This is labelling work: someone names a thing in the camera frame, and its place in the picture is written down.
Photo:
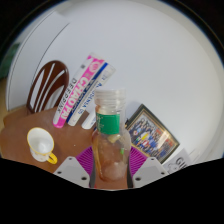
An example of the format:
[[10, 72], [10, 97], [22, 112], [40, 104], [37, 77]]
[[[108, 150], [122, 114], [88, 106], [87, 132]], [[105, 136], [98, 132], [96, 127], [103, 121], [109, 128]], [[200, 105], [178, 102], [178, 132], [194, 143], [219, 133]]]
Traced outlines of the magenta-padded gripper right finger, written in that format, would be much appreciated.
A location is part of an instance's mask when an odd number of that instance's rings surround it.
[[155, 157], [147, 157], [132, 147], [129, 155], [127, 186], [140, 188], [167, 176], [167, 171]]

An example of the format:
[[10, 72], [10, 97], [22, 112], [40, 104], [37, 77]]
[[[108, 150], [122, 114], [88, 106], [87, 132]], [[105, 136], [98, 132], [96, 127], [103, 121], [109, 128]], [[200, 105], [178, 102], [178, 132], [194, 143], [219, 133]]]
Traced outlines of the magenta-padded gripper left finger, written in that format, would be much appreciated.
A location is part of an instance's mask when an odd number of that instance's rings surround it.
[[76, 157], [67, 157], [54, 174], [81, 187], [93, 188], [95, 162], [92, 148], [86, 148]]

